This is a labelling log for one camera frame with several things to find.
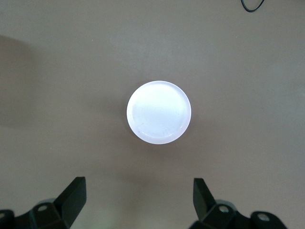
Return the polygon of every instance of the plastic lid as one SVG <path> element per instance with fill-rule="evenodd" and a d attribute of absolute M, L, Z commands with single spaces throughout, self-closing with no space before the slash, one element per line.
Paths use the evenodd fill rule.
<path fill-rule="evenodd" d="M 139 87 L 127 105 L 127 120 L 143 141 L 166 144 L 179 138 L 191 120 L 186 94 L 166 81 L 152 81 Z"/>

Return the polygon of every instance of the white cap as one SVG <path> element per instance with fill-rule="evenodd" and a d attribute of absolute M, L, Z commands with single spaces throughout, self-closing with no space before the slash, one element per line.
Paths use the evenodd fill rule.
<path fill-rule="evenodd" d="M 152 81 L 139 87 L 127 105 L 127 120 L 143 141 L 166 144 L 179 138 L 191 120 L 186 94 L 166 81 Z"/>

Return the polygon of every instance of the metal screw head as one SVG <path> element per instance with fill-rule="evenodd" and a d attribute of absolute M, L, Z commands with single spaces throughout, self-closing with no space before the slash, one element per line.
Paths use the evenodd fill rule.
<path fill-rule="evenodd" d="M 257 217 L 262 221 L 270 221 L 269 217 L 264 213 L 259 213 Z"/>
<path fill-rule="evenodd" d="M 37 210 L 38 210 L 38 211 L 44 211 L 44 210 L 47 209 L 47 208 L 48 208 L 48 206 L 42 205 L 42 206 L 40 206 Z"/>
<path fill-rule="evenodd" d="M 228 212 L 229 212 L 229 209 L 228 209 L 226 206 L 224 206 L 224 205 L 221 205 L 221 206 L 219 207 L 219 210 L 220 210 L 221 212 L 223 212 L 223 213 L 228 213 Z"/>

